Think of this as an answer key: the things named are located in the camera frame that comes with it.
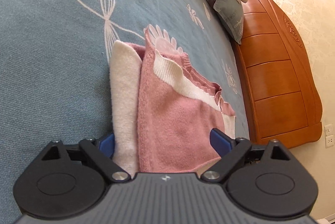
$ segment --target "white switch plate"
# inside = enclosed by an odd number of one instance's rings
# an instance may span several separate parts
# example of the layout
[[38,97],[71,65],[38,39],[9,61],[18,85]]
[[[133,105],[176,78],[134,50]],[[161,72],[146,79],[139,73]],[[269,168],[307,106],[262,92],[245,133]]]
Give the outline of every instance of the white switch plate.
[[326,136],[326,148],[329,148],[334,145],[334,135]]
[[325,135],[332,135],[333,134],[333,124],[329,124],[325,126]]

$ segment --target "wooden headboard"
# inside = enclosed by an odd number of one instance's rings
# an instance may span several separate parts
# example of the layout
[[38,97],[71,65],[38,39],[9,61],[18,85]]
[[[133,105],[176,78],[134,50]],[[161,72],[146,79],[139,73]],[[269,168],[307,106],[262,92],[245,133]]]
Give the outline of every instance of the wooden headboard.
[[322,105],[304,43],[273,0],[243,3],[242,44],[232,41],[250,140],[292,148],[321,137]]

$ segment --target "silver bolt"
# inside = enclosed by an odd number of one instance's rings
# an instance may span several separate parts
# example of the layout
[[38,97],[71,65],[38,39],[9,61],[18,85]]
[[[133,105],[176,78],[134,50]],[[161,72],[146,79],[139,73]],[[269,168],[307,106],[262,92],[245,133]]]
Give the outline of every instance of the silver bolt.
[[210,180],[214,180],[214,179],[218,179],[220,177],[220,174],[217,173],[216,171],[206,171],[204,173],[204,177],[206,179],[210,179]]
[[115,172],[113,173],[112,175],[112,178],[114,180],[125,180],[125,179],[128,179],[128,174],[126,172]]

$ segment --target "pink and white sweater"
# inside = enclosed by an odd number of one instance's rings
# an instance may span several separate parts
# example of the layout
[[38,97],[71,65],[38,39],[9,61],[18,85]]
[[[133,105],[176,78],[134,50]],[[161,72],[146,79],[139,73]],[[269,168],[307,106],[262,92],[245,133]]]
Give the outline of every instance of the pink and white sweater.
[[209,133],[218,128],[234,138],[235,112],[223,101],[221,87],[201,76],[186,53],[160,53],[148,30],[145,40],[145,46],[120,41],[113,46],[113,160],[131,175],[209,167],[220,159],[210,145]]

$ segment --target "blue bedsheet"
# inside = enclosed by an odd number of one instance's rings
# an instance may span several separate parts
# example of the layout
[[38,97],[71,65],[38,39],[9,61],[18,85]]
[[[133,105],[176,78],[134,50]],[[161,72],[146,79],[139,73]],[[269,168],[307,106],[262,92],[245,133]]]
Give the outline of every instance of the blue bedsheet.
[[0,223],[19,216],[13,184],[49,140],[111,130],[110,46],[143,44],[148,24],[222,87],[236,135],[249,136],[227,32],[205,0],[1,0],[0,11]]

